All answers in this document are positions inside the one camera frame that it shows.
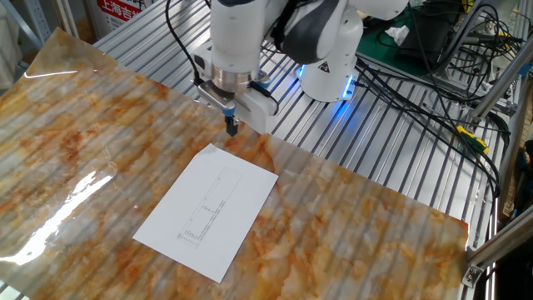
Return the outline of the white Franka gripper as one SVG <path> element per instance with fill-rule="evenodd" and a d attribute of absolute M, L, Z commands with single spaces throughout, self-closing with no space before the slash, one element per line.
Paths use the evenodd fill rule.
<path fill-rule="evenodd" d="M 212 43 L 206 42 L 193 53 L 193 61 L 203 80 L 197 86 L 201 98 L 222 112 L 230 136 L 237 135 L 242 123 L 260 134 L 270 133 L 278 105 L 262 86 L 268 76 L 260 71 L 259 80 L 255 81 L 253 72 L 225 72 L 212 63 L 213 52 Z"/>

